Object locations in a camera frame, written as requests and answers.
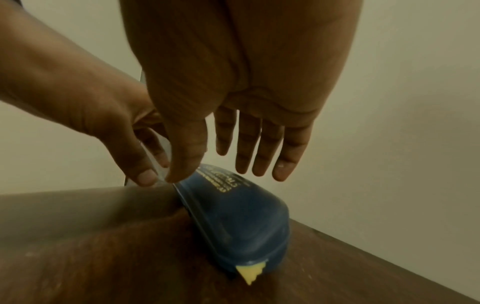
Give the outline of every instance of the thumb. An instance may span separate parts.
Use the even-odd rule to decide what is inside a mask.
[[[171,162],[165,180],[179,182],[199,167],[207,151],[207,123],[205,119],[177,122],[163,117],[163,125],[171,144]]]
[[[125,124],[120,130],[109,132],[99,139],[118,167],[137,185],[148,187],[157,182],[158,175],[131,125]]]

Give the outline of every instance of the blue container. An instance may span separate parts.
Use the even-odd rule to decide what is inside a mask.
[[[270,192],[215,166],[201,165],[175,184],[181,201],[225,270],[266,261],[264,272],[285,256],[289,209]]]

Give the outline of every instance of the yellow tag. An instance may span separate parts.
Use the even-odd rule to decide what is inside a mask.
[[[240,275],[245,279],[245,282],[248,285],[251,285],[253,281],[260,275],[265,266],[267,265],[267,261],[261,262],[255,265],[250,266],[237,266],[236,269],[240,273]]]

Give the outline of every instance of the wooden surface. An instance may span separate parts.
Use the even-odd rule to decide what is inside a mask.
[[[0,196],[0,303],[478,303],[298,222],[247,286],[170,186]]]

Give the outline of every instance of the white wall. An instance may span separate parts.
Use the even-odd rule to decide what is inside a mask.
[[[22,2],[30,13],[86,50],[140,77],[116,0]],[[120,186],[123,180],[96,139],[0,102],[0,194]]]
[[[114,0],[25,2],[138,75]],[[480,299],[478,12],[478,0],[366,0],[345,72],[294,175],[283,184],[247,177],[283,198],[294,219]],[[121,183],[95,140],[5,111],[0,192]],[[205,162],[233,170],[235,154],[215,155],[209,127]]]
[[[479,12],[478,0],[366,0],[294,175],[247,175],[294,219],[477,299]],[[214,146],[205,162],[233,170]]]

